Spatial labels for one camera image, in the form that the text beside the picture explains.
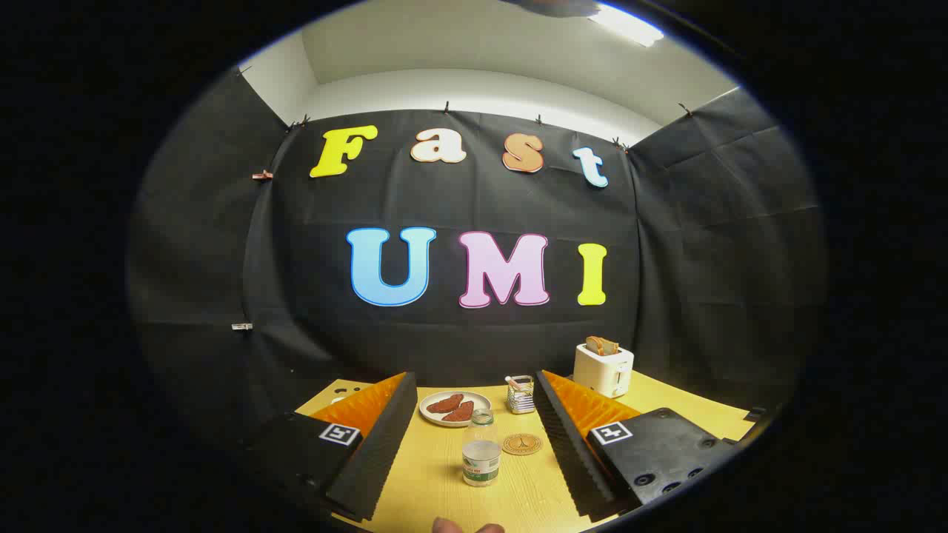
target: wooden table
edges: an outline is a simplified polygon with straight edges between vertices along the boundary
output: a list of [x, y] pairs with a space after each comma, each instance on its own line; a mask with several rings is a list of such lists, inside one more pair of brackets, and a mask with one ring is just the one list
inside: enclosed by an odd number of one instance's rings
[[[352, 394], [354, 387], [364, 389], [371, 385], [337, 379], [301, 405], [297, 413], [312, 414], [329, 405], [333, 398]], [[348, 392], [333, 392], [341, 388]], [[458, 388], [418, 387], [418, 400], [451, 390]], [[542, 449], [526, 456], [504, 453], [494, 484], [470, 487], [461, 477], [464, 429], [432, 424], [415, 407], [373, 519], [354, 523], [335, 513], [333, 517], [378, 533], [428, 533], [436, 516], [453, 520], [467, 533], [487, 523], [500, 524], [507, 533], [576, 533], [616, 518], [592, 523], [576, 513], [537, 412], [510, 413], [505, 404], [505, 384], [463, 390], [484, 395], [491, 401], [501, 438], [511, 433], [532, 433], [543, 440]], [[641, 413], [668, 407], [718, 438], [740, 440], [753, 426], [743, 420], [747, 411], [692, 395], [634, 371], [629, 392], [616, 400]]]

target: human hand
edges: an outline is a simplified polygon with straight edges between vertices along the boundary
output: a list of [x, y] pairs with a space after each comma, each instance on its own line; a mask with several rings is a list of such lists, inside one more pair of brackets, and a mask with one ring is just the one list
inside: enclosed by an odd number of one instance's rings
[[[459, 525], [447, 518], [438, 517], [434, 519], [434, 524], [431, 525], [431, 533], [464, 533], [464, 531], [461, 530]], [[504, 531], [503, 527], [497, 524], [485, 524], [484, 527], [474, 533], [504, 533]]]

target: orange foam pad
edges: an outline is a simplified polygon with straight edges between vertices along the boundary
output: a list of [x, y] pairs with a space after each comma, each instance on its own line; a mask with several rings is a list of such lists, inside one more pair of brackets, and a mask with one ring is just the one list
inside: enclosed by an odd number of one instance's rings
[[405, 374], [406, 372], [403, 372], [383, 379], [371, 387], [362, 389], [345, 399], [310, 414], [310, 416], [323, 422], [358, 428], [362, 432], [362, 438], [365, 439], [372, 431], [375, 420], [378, 420], [378, 417], [385, 411], [385, 407], [389, 405], [392, 394], [398, 388], [398, 384], [401, 383]]
[[[577, 385], [565, 377], [557, 376], [545, 370], [543, 375], [550, 382], [550, 386], [553, 387], [556, 396], [559, 397], [560, 403], [563, 404], [566, 413], [573, 420], [573, 424], [579, 430], [583, 440], [586, 440], [593, 428], [620, 420], [628, 420], [641, 414], [628, 405]], [[586, 440], [586, 445], [589, 446], [589, 440]]]

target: bottle label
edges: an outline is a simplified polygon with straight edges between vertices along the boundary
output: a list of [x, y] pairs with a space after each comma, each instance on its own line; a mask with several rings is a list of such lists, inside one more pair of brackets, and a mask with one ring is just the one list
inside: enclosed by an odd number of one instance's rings
[[479, 461], [464, 456], [465, 478], [471, 481], [490, 481], [497, 477], [501, 467], [501, 457]]

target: black backdrop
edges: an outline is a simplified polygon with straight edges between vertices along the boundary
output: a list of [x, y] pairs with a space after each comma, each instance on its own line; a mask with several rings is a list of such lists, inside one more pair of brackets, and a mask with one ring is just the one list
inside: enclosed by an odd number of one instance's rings
[[[323, 133], [368, 124], [379, 135], [345, 174], [309, 177]], [[435, 127], [462, 135], [465, 160], [410, 157], [415, 134]], [[543, 169], [503, 166], [512, 133], [543, 140]], [[583, 176], [572, 152], [584, 146], [602, 157], [608, 187]], [[249, 179], [263, 168], [276, 177]], [[382, 275], [397, 285], [408, 275], [397, 235], [412, 226], [437, 231], [424, 295], [396, 307], [360, 300], [346, 233], [390, 233]], [[825, 263], [806, 169], [740, 90], [626, 154], [563, 128], [465, 112], [376, 112], [285, 128], [232, 72], [155, 156], [132, 229], [142, 347], [186, 418], [224, 443], [334, 377], [412, 370], [422, 386], [478, 386], [540, 368], [566, 376], [574, 346], [593, 334], [630, 347], [647, 375], [772, 409], [811, 350]], [[550, 301], [500, 305], [491, 293], [488, 307], [460, 307], [467, 257], [458, 236], [471, 230], [489, 231], [505, 257], [520, 235], [546, 236]], [[602, 305], [576, 302], [576, 247], [586, 242], [608, 250]], [[230, 331], [236, 322], [253, 330]]]

